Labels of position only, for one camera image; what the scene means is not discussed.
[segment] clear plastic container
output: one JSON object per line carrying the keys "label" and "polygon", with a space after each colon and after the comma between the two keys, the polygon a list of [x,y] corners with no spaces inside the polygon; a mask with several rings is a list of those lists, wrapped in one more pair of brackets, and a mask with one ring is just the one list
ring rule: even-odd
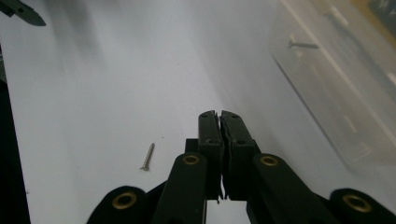
{"label": "clear plastic container", "polygon": [[279,0],[270,36],[273,57],[349,164],[396,163],[396,37],[376,25],[374,3]]}

